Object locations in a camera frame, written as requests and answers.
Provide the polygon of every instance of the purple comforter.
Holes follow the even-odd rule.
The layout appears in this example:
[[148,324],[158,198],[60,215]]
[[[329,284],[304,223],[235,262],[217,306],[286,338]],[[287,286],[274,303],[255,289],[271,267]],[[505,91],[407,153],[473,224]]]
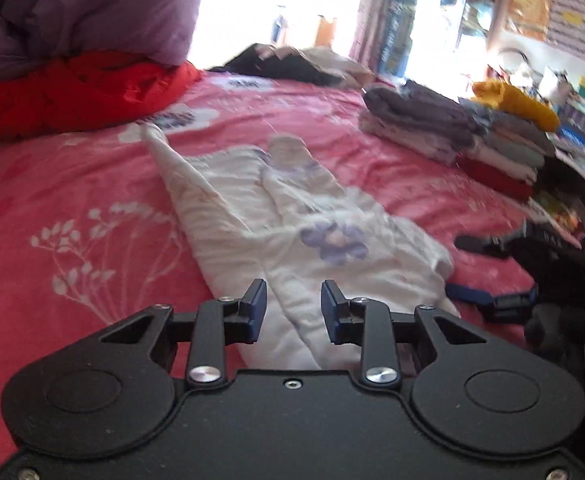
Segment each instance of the purple comforter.
[[0,0],[0,81],[88,50],[186,60],[200,0]]

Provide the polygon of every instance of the yellow cloth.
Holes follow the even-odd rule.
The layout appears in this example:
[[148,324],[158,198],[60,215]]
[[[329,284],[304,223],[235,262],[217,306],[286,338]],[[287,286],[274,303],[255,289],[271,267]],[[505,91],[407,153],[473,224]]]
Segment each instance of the yellow cloth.
[[508,83],[490,79],[474,83],[472,91],[473,101],[533,121],[543,132],[555,132],[561,124],[554,111]]

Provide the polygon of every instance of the curtain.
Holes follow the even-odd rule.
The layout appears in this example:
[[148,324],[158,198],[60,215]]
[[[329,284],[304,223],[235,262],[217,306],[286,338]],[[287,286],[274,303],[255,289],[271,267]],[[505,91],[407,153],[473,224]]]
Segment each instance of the curtain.
[[377,72],[389,0],[361,0],[350,57]]
[[403,77],[416,0],[361,0],[350,57],[375,73]]

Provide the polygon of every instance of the bed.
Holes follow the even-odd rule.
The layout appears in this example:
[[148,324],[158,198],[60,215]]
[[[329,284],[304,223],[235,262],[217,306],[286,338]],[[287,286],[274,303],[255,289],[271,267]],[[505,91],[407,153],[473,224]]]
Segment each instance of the bed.
[[[453,247],[461,232],[516,228],[525,211],[460,170],[362,134],[363,107],[354,91],[207,74],[153,120],[184,155],[264,146],[275,133],[300,136],[342,185],[444,243],[455,261],[452,281],[493,294],[530,286],[513,261]],[[0,145],[0,393],[26,364],[149,304],[191,311],[210,298],[138,131],[124,125]],[[482,324],[473,309],[460,309]],[[520,329],[489,329],[521,341]],[[228,359],[230,368],[242,366],[234,348]],[[0,464],[14,450],[0,415]]]

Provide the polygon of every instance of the red garment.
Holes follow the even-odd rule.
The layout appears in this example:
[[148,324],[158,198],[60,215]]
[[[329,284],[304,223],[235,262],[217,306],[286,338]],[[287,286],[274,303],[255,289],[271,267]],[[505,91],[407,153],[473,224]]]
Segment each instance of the red garment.
[[466,172],[467,176],[510,198],[526,202],[533,195],[532,186],[520,180],[514,180],[511,176],[488,164],[467,158],[464,155],[457,159],[457,164]]
[[202,74],[108,50],[53,59],[0,83],[0,140],[96,130],[129,123],[175,103]]

